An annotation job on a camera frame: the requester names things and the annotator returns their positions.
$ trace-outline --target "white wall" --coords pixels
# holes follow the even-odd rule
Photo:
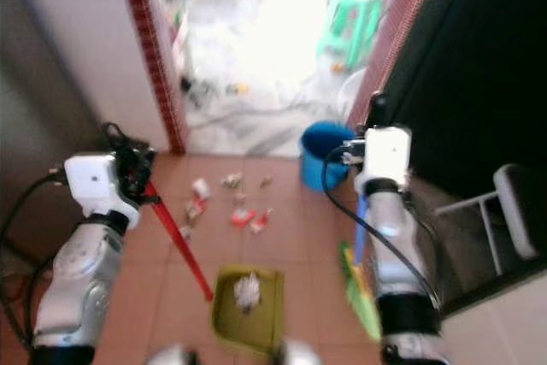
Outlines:
[[[101,121],[168,150],[126,0],[33,0]]]
[[[444,323],[455,365],[547,363],[547,274]]]

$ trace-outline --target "red broom handle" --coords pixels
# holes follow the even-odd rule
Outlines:
[[[149,197],[159,197],[156,188],[151,182],[149,182],[146,186],[145,194]],[[169,213],[169,210],[165,206],[165,203],[160,199],[159,203],[152,204],[152,208],[154,209],[157,217],[160,219],[163,226],[171,236],[174,244],[179,249],[180,254],[182,254],[182,256],[185,258],[186,263],[190,267],[191,271],[194,273],[197,282],[202,287],[203,294],[205,294],[205,299],[207,299],[207,301],[209,302],[213,301],[213,292],[211,291],[209,284],[207,283],[207,280],[202,273],[201,268],[199,267],[199,265],[197,265],[197,261],[194,258],[194,255],[192,255],[190,248],[188,248],[188,244],[180,234],[177,223],[174,221],[171,213]]]

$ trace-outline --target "green plastic stool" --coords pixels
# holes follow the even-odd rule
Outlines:
[[[368,56],[382,9],[381,0],[331,0],[317,54],[326,48],[346,54],[349,70]]]

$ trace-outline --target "red tile trim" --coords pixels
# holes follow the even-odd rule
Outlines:
[[[144,62],[157,105],[162,115],[163,125],[168,135],[169,145],[174,154],[184,154],[189,128],[185,120],[184,102],[177,90],[178,80],[170,56],[170,47],[165,43],[168,38],[160,35],[160,27],[155,19],[156,6],[153,0],[127,0],[132,12],[138,40],[144,55]]]
[[[423,0],[391,0],[384,21],[380,23],[367,71],[348,119],[348,126],[354,127],[367,119],[370,97],[375,91],[382,90],[389,78],[422,2]]]

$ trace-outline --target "blue plastic bucket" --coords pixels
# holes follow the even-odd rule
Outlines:
[[[319,121],[308,127],[304,132],[300,144],[302,156],[300,175],[302,182],[312,190],[323,191],[321,171],[323,161],[329,152],[339,147],[344,140],[355,137],[355,133],[348,127],[331,121]],[[335,188],[348,175],[349,167],[339,163],[331,163],[326,170],[326,186]]]

